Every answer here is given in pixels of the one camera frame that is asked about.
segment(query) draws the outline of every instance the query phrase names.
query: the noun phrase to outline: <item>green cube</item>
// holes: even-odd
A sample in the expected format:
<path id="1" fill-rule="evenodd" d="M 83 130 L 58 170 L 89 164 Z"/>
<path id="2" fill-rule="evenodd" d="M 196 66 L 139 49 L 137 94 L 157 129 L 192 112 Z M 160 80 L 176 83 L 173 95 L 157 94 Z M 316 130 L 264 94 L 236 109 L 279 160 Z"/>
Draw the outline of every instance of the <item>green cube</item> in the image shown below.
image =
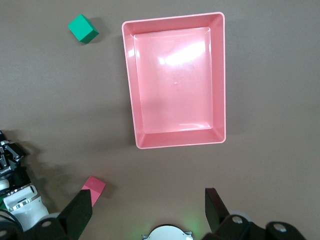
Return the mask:
<path id="1" fill-rule="evenodd" d="M 80 42 L 85 44 L 99 34 L 92 22 L 82 14 L 70 22 L 68 28 Z"/>

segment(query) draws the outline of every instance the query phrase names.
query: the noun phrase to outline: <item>gray floor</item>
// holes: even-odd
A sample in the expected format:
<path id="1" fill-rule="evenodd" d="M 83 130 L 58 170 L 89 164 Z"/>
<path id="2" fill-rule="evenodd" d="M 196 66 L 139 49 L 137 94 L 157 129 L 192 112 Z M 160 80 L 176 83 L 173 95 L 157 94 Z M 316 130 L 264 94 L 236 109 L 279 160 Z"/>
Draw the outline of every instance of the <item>gray floor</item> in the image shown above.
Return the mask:
<path id="1" fill-rule="evenodd" d="M 139 150 L 121 25 L 221 11 L 226 19 L 225 143 Z M 101 34 L 83 45 L 78 14 Z M 204 190 L 259 226 L 320 237 L 320 5 L 309 1 L 2 0 L 0 129 L 31 156 L 51 212 L 96 176 L 107 182 L 81 239 L 141 239 L 165 223 L 209 231 Z"/>

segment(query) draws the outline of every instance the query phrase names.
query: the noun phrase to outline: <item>pink tray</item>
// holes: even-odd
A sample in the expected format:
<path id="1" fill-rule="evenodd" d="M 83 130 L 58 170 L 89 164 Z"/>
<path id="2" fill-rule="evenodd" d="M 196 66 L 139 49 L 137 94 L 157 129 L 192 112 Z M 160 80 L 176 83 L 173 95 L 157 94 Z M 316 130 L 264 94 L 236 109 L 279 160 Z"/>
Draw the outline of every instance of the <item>pink tray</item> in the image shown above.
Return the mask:
<path id="1" fill-rule="evenodd" d="M 122 34 L 137 147 L 224 142 L 223 13 L 126 21 Z"/>

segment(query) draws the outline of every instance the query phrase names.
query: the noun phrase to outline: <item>screw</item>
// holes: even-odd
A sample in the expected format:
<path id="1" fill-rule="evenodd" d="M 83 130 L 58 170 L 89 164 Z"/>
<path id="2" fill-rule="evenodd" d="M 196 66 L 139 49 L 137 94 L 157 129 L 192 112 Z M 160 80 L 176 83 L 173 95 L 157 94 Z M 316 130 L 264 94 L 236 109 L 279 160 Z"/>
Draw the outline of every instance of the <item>screw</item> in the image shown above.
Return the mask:
<path id="1" fill-rule="evenodd" d="M 46 228 L 51 225 L 51 221 L 45 221 L 44 223 L 41 224 L 41 227 Z"/>
<path id="2" fill-rule="evenodd" d="M 274 224 L 273 227 L 281 233 L 285 233 L 287 231 L 286 227 L 280 223 Z"/>
<path id="3" fill-rule="evenodd" d="M 8 231 L 7 230 L 2 230 L 0 231 L 0 237 L 3 237 L 5 235 L 7 235 Z"/>
<path id="4" fill-rule="evenodd" d="M 233 216 L 233 217 L 232 217 L 232 221 L 233 221 L 234 223 L 236 223 L 236 224 L 242 224 L 242 223 L 243 223 L 242 218 L 239 217 L 239 216 Z"/>

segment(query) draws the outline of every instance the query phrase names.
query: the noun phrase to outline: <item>wire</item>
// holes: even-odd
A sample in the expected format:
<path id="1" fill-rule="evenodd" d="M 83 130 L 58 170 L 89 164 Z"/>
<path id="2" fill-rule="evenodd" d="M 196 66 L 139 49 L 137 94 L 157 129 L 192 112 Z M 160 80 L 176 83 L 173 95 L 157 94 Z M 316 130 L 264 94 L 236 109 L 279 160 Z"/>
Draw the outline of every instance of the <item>wire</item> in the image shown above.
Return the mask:
<path id="1" fill-rule="evenodd" d="M 11 218 L 3 216 L 3 215 L 0 215 L 1 218 L 9 220 L 10 222 L 16 223 L 18 225 L 18 227 L 20 228 L 21 232 L 24 231 L 24 229 L 21 226 L 21 223 L 18 221 L 18 219 L 12 213 L 10 213 L 4 209 L 0 209 L 0 212 L 9 215 L 13 220 Z"/>

